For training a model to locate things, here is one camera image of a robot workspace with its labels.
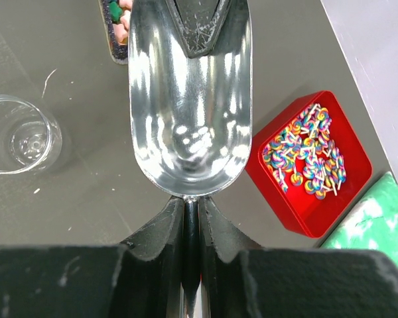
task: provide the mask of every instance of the candy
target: candy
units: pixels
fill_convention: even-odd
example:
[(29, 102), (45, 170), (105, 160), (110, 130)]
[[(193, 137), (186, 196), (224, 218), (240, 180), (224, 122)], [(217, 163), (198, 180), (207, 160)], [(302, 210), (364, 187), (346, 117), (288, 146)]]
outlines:
[(338, 163), (341, 168), (344, 167), (344, 157), (341, 154), (338, 157)]
[(327, 108), (321, 108), (317, 114), (316, 114), (316, 119), (318, 121), (323, 121), (324, 119), (328, 119), (329, 118), (329, 112), (327, 110)]
[(321, 144), (322, 148), (327, 148), (329, 145), (328, 141), (325, 137), (323, 137), (322, 133), (318, 135), (318, 142)]
[(300, 186), (304, 181), (304, 177), (300, 172), (291, 175), (291, 182), (295, 187)]
[(307, 179), (314, 179), (315, 178), (315, 173), (312, 171), (309, 167), (304, 167), (304, 170), (302, 171), (303, 175)]
[(315, 195), (316, 195), (317, 199), (323, 200), (326, 197), (326, 191), (324, 191), (323, 189), (318, 190), (318, 191), (316, 191)]
[(291, 132), (293, 134), (300, 134), (300, 128), (302, 127), (302, 123), (299, 119), (295, 119), (292, 122)]
[(274, 140), (270, 141), (270, 147), (273, 150), (280, 150), (282, 149), (283, 145), (281, 142), (283, 141), (283, 137), (281, 135), (277, 135)]
[(131, 10), (131, 8), (133, 7), (133, 0), (119, 0), (119, 6), (121, 8), (127, 8)]
[(111, 15), (112, 23), (118, 24), (119, 18), (121, 18), (123, 11), (116, 2), (111, 2), (109, 4), (109, 13)]
[(307, 194), (314, 194), (316, 191), (316, 190), (314, 190), (314, 187), (312, 186), (311, 180), (305, 181), (304, 187), (305, 187), (305, 192), (307, 192)]
[[(346, 171), (344, 157), (330, 139), (331, 122), (327, 108), (314, 103), (263, 149), (263, 161), (285, 193), (290, 182), (295, 187), (303, 185), (308, 194), (315, 194), (319, 200), (331, 191), (337, 195), (346, 181)], [(305, 161), (302, 173), (297, 171), (296, 160)]]
[(286, 164), (286, 158), (281, 155), (281, 151), (274, 151), (271, 155), (271, 165), (278, 169), (282, 168)]
[(120, 23), (118, 25), (112, 25), (112, 26), (113, 26), (113, 33), (115, 35), (117, 42), (120, 44), (124, 44), (125, 41), (128, 39), (128, 32), (127, 30), (125, 30), (124, 25)]
[(312, 138), (305, 138), (303, 141), (302, 141), (302, 145), (303, 146), (305, 146), (305, 147), (313, 147), (314, 146), (314, 143), (315, 143), (315, 141), (314, 141), (314, 139), (312, 139)]
[(131, 17), (131, 12), (125, 10), (123, 16), (120, 18), (120, 21), (124, 25), (125, 30), (130, 29), (130, 17)]
[(323, 186), (323, 181), (319, 180), (317, 178), (312, 179), (311, 181), (312, 187), (314, 188), (314, 190), (318, 191), (322, 189)]

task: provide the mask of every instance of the gray table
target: gray table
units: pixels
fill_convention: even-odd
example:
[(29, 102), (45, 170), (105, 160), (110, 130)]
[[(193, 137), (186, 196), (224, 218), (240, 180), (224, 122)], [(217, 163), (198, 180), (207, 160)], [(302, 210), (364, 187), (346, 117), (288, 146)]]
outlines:
[[(72, 140), (59, 170), (0, 177), (0, 244), (118, 242), (169, 197), (135, 162), (127, 70), (111, 61), (97, 1), (84, 3), (0, 1), (0, 93), (49, 108)], [(373, 162), (372, 181), (389, 170), (320, 1), (251, 0), (250, 8), (254, 132), (296, 97), (329, 89)], [(245, 172), (214, 198), (228, 219), (265, 246), (316, 244), (283, 228)]]

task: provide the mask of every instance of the red tray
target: red tray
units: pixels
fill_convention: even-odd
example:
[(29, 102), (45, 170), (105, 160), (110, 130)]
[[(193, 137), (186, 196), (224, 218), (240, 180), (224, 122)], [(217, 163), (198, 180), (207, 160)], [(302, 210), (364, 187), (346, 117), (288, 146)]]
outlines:
[[(335, 141), (340, 153), (344, 156), (347, 173), (345, 184), (342, 184), (338, 196), (331, 192), (323, 200), (318, 200), (315, 195), (307, 194), (303, 185), (300, 187), (291, 185), (288, 192), (284, 193), (262, 157), (269, 141), (313, 103), (319, 103), (327, 108), (332, 118), (330, 138)], [(302, 171), (303, 161), (297, 160), (296, 163), (297, 170)], [(318, 238), (322, 237), (335, 223), (370, 179), (372, 167), (334, 94), (330, 91), (319, 91), (296, 99), (253, 137), (251, 156), (246, 171), (286, 229)], [(289, 180), (290, 175), (287, 174), (286, 180)]]

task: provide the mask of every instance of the green towel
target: green towel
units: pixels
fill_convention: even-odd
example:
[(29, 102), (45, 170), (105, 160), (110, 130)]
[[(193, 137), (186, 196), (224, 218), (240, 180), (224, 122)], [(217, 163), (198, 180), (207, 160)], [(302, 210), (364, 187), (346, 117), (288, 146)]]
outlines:
[(398, 266), (398, 185), (391, 172), (365, 193), (321, 247), (379, 250)]

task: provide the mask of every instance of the clear glass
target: clear glass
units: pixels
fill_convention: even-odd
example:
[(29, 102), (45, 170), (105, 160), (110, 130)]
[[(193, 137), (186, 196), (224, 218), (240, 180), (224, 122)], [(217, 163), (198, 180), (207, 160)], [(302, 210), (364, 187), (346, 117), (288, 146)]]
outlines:
[(48, 169), (62, 150), (62, 133), (46, 110), (0, 95), (0, 174)]

